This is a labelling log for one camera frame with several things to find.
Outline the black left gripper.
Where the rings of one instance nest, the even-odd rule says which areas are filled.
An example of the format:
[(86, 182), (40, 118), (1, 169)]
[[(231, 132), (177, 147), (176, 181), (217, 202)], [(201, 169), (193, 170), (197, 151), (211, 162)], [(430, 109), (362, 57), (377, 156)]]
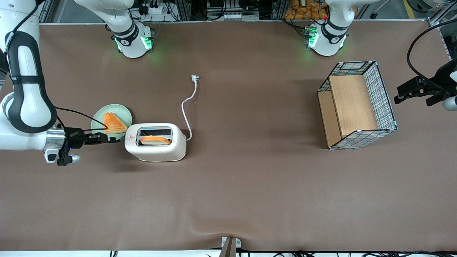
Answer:
[[(457, 86), (457, 59), (452, 59), (446, 64), (442, 65), (436, 71), (433, 81), (441, 87), (441, 94), (433, 95), (426, 99), (428, 107), (445, 101), (447, 98), (456, 96)], [(423, 97), (432, 95), (435, 92), (435, 87), (426, 80), (416, 76), (407, 82), (397, 87), (398, 95), (395, 96), (395, 104), (400, 104), (403, 101), (413, 97)]]

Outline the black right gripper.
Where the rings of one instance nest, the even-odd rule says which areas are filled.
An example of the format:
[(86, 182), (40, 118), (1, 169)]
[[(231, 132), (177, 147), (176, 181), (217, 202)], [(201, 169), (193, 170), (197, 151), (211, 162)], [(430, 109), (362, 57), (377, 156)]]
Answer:
[(70, 155), (70, 150), (73, 148), (81, 148), (84, 144), (100, 145), (120, 142), (116, 137), (111, 137), (105, 133), (85, 134), (81, 128), (66, 127), (64, 131), (66, 137), (62, 148), (59, 150), (59, 159), (56, 161), (57, 166), (67, 166), (81, 161), (80, 155)]

